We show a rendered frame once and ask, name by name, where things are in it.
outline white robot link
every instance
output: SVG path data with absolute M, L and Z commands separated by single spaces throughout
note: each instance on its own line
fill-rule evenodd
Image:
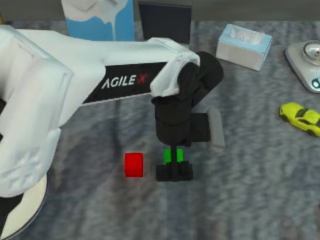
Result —
M 41 209 L 60 127 L 81 105 L 143 94 L 181 100 L 193 93 L 194 105 L 223 77 L 215 57 L 167 38 L 89 41 L 2 25 L 0 56 L 1 240 L 25 229 Z M 195 73 L 203 84 L 189 80 Z M 217 79 L 209 81 L 214 73 Z

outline kitchen scale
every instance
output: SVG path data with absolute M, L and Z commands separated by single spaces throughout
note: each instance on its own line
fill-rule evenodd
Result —
M 291 44 L 285 56 L 302 84 L 310 92 L 320 93 L 320 40 Z

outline gray table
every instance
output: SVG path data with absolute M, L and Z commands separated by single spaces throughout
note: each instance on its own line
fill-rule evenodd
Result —
M 226 22 L 192 25 L 190 47 L 215 53 Z M 196 111 L 221 111 L 226 149 L 185 150 L 195 180 L 158 183 L 150 96 L 80 108 L 63 127 L 49 171 L 48 199 L 16 240 L 316 240 L 320 214 L 320 139 L 283 123 L 278 107 L 295 101 L 320 111 L 284 57 L 288 44 L 320 38 L 320 23 L 234 22 L 273 36 L 262 70 L 222 62 L 224 81 Z M 22 23 L 55 28 L 63 23 Z M 137 25 L 141 39 L 141 28 Z M 125 179 L 123 154 L 143 151 L 149 172 Z

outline yellow toy car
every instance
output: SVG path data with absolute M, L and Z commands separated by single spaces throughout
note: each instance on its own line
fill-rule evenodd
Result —
M 307 132 L 314 137 L 320 137 L 320 114 L 305 108 L 298 103 L 288 102 L 279 109 L 280 118 L 291 125 Z

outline tissue box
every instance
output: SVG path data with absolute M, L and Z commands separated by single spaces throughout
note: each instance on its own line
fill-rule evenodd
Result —
M 216 57 L 260 71 L 271 43 L 270 35 L 228 24 L 219 37 Z
M 62 0 L 69 35 L 92 41 L 134 41 L 133 0 Z

